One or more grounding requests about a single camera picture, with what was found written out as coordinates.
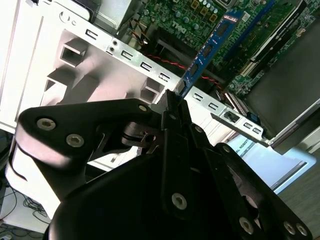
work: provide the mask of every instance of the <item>green circuit board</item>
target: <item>green circuit board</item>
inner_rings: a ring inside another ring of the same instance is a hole
[[[219,22],[225,9],[218,4],[213,10],[199,1],[193,6],[191,0],[150,0],[140,21],[147,25],[155,24],[195,50],[199,50]]]
[[[295,41],[301,37],[302,34],[308,29],[308,27],[315,21],[315,17],[312,15],[319,9],[320,0],[306,1],[308,6],[298,18],[298,28],[292,33],[290,39],[284,44],[284,46],[275,53],[274,57],[268,62],[267,66],[271,67],[277,60],[281,59],[286,52],[292,47]],[[264,71],[261,71],[256,77],[237,75],[228,85],[228,90],[238,95],[239,97],[245,96],[251,88],[263,77]]]
[[[227,11],[218,1],[149,0],[139,21],[146,26],[155,25],[163,28],[198,51]],[[262,15],[259,21],[255,22],[256,17],[261,14],[261,11],[270,1],[272,0],[235,1],[232,9],[242,11],[243,17],[212,59],[212,63],[216,67],[214,74],[227,80],[229,82],[227,89],[238,96],[247,94],[264,74],[261,71],[253,78],[241,75],[250,63],[250,58],[280,24],[288,18],[299,3],[299,0],[275,0],[268,12]],[[306,16],[311,15],[319,7],[320,0],[305,1],[308,5],[298,18],[301,27],[297,31],[307,28],[314,21],[314,17]],[[254,27],[245,35],[231,57],[226,59],[226,55],[251,24],[254,24]],[[285,46],[274,55],[268,65],[270,66],[281,58],[299,36],[300,34],[295,32]]]

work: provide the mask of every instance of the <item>floor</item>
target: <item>floor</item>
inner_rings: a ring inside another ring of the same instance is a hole
[[[320,150],[314,154],[320,160]],[[313,238],[320,236],[320,162],[283,190],[279,197],[308,226]]]

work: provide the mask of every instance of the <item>blue circuit board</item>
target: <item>blue circuit board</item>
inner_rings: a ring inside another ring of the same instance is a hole
[[[184,87],[181,91],[176,89],[176,92],[181,99],[185,98],[198,78],[202,75],[202,72],[212,61],[214,55],[219,51],[220,47],[232,33],[243,14],[243,11],[229,9],[223,15],[220,22],[216,25],[211,35],[206,40],[195,59],[182,76],[181,81],[184,82]]]

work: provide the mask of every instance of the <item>motherboard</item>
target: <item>motherboard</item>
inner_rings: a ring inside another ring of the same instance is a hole
[[[199,52],[225,13],[239,21],[210,59],[222,88],[245,96],[316,19],[320,0],[149,0],[138,23]]]

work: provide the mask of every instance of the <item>black mechanical part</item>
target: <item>black mechanical part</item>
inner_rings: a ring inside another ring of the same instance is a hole
[[[72,0],[81,7],[87,9],[90,13],[90,23],[94,23],[99,12],[102,0]]]
[[[55,193],[69,186],[70,193],[59,195],[45,239],[101,239],[107,230],[109,239],[311,240],[308,228],[252,169],[228,145],[213,147],[192,123],[187,102],[178,102],[167,90],[157,106],[161,114],[124,99],[29,108],[20,115],[16,146],[42,166]],[[52,119],[55,128],[39,128],[40,118]],[[143,144],[143,129],[154,135],[152,144]],[[84,144],[72,147],[70,134]],[[137,145],[140,156],[87,184],[77,181],[91,155]],[[69,182],[60,182],[61,176]],[[242,196],[258,206],[261,228]]]

